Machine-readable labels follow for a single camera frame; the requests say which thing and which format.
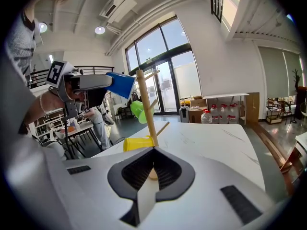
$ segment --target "person in white shirt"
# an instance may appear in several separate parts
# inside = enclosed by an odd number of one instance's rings
[[[101,142],[101,148],[103,150],[108,149],[111,146],[110,141],[106,134],[105,123],[102,119],[102,115],[98,111],[97,107],[86,109],[85,114],[83,116],[88,117],[92,121],[94,125],[93,126],[94,132],[98,140]]]

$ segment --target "ceiling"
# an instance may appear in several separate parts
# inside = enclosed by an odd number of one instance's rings
[[[294,23],[275,0],[250,0],[235,38],[266,35],[299,43]]]
[[[105,26],[106,18],[99,16],[104,5],[109,0],[68,0],[64,3],[56,0],[41,0],[35,6],[35,17],[39,22],[45,22],[48,30],[45,32],[73,32],[76,35],[99,38],[111,41],[117,35],[106,29],[102,35],[96,35],[97,26]],[[125,29],[133,19],[138,18],[146,9],[163,0],[135,0],[137,5],[129,11],[119,23],[112,23],[118,29]]]

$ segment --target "marble tabletop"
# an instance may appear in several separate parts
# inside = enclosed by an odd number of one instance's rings
[[[307,150],[307,132],[295,138]]]
[[[165,121],[154,123],[156,131]],[[131,137],[149,135],[148,127]],[[214,159],[231,167],[265,191],[264,180],[257,155],[241,125],[205,125],[170,123],[158,136],[159,147],[187,149],[190,152]],[[98,153],[94,157],[123,152],[123,141]]]

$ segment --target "hand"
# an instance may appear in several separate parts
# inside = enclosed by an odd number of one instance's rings
[[[71,82],[65,83],[66,93],[73,100],[83,101],[83,93],[74,94],[71,87]],[[47,91],[43,93],[42,96],[42,105],[45,111],[52,111],[58,108],[64,108],[64,102],[55,94]]]

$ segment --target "wooden cup stand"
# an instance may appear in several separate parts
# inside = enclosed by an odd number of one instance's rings
[[[152,113],[151,113],[151,108],[153,108],[157,104],[158,101],[155,100],[150,105],[148,92],[147,92],[146,80],[151,78],[152,76],[158,74],[159,72],[160,72],[160,70],[155,71],[154,73],[152,73],[151,75],[149,75],[145,78],[143,70],[137,70],[136,71],[136,76],[137,76],[136,81],[139,83],[139,89],[140,89],[140,93],[141,93],[141,98],[142,98],[144,113],[145,113],[146,121],[147,121],[147,125],[148,125],[148,130],[149,130],[149,134],[150,134],[151,138],[153,139],[153,142],[154,142],[153,144],[154,144],[155,147],[159,146],[157,136],[166,128],[167,125],[169,125],[169,122],[167,122],[162,127],[162,129],[156,133],[155,128],[154,128],[154,120],[153,120],[154,118],[153,118]],[[151,170],[151,172],[149,174],[149,178],[152,179],[152,180],[158,179],[157,173],[155,172],[154,169]]]

